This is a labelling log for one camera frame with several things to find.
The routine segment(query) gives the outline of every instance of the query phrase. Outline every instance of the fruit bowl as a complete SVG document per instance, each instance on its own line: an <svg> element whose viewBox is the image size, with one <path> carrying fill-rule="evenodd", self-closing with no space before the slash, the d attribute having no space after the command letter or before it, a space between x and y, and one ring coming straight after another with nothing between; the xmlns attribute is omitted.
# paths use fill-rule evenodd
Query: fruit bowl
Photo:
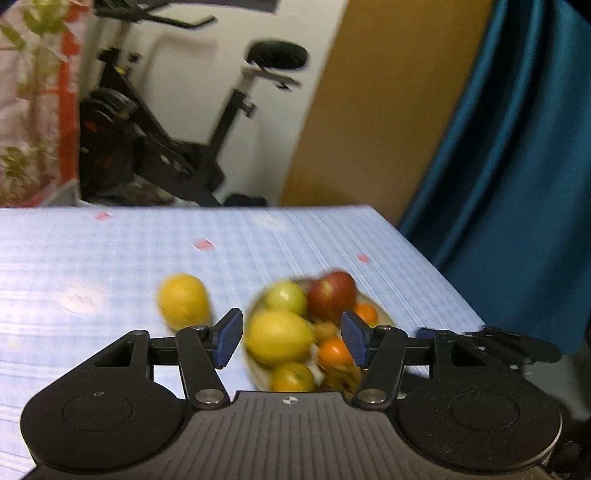
<svg viewBox="0 0 591 480"><path fill-rule="evenodd" d="M291 278L290 280L297 283L307 293L310 289L312 282L315 280L315 278ZM256 315L257 313L259 313L259 311L266 310L266 308L264 306L264 299L265 299L266 292L267 292L267 289L262 291L259 294L259 296L255 299L255 301L253 302L252 306L247 311L246 318L245 318L245 324L244 324L245 331L248 331L250 319L254 315ZM396 324L390 318L388 313L380 305L378 305L375 301L373 301L368 296L362 294L359 290L357 291L357 302L358 303L369 303L371 306L373 306L376 309L376 311L378 312L378 325L396 326ZM304 315L304 318L306 320L308 320L310 323L312 323L311 319L308 316ZM259 364L256 360L254 360L250 356L248 351L246 350L245 346L244 346L244 350L245 350L246 366L248 367L249 376L250 376L250 379L251 379L253 385L255 386L255 388L260 391L271 390L271 370L264 367L263 365ZM317 350L318 350L318 346L314 345L312 347L312 353L310 355L310 358L305 362L305 364L312 371L316 385L320 385L324 379L324 372L316 364Z"/></svg>

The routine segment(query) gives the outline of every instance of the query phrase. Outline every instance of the bike handlebar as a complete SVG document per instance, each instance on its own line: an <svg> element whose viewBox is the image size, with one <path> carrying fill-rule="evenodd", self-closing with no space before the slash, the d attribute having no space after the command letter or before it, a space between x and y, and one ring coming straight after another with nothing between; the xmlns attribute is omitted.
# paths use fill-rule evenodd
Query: bike handlebar
<svg viewBox="0 0 591 480"><path fill-rule="evenodd" d="M102 2L95 2L95 15L97 17L102 18L114 18L116 20L121 20L124 22L136 23L141 21L148 21L162 23L165 25L172 25L173 27L184 28L186 30L196 30L198 28L203 28L207 25L217 22L217 18L213 15L209 15L208 17L202 18L201 20L195 23L188 23L183 22L182 20L175 20L174 18L159 17L158 15L150 14L150 12L153 12L162 7L166 7L166 5L168 5L169 3L169 0L160 0L156 2L154 5L142 8L138 4L130 0L123 0L119 2L112 2L107 0Z"/></svg>

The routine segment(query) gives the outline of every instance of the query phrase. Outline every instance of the wooden door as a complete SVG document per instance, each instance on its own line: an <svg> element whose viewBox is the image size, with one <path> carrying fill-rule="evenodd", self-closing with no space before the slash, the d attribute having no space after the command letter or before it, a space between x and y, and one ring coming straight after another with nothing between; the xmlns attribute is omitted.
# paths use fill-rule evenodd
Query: wooden door
<svg viewBox="0 0 591 480"><path fill-rule="evenodd" d="M470 74L492 0L350 0L281 198L395 223Z"/></svg>

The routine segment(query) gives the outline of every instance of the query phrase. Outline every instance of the blue checkered tablecloth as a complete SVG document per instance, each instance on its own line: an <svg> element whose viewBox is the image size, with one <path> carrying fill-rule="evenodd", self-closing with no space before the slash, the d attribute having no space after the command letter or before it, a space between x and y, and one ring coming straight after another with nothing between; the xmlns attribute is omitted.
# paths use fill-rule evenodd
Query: blue checkered tablecloth
<svg viewBox="0 0 591 480"><path fill-rule="evenodd" d="M382 216L314 209L0 209L0 479L33 467L18 420L36 392L134 329L170 336L154 300L166 276L202 279L221 317L284 277L350 272L409 334L482 321ZM220 377L252 390L242 349ZM182 397L175 367L155 379Z"/></svg>

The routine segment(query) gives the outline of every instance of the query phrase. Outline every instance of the teal curtain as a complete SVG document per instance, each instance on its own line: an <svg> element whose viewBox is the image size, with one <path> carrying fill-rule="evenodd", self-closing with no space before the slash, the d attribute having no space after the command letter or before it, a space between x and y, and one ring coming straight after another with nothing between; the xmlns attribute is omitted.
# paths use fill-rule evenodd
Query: teal curtain
<svg viewBox="0 0 591 480"><path fill-rule="evenodd" d="M498 0L400 231L491 326L580 346L591 312L591 27Z"/></svg>

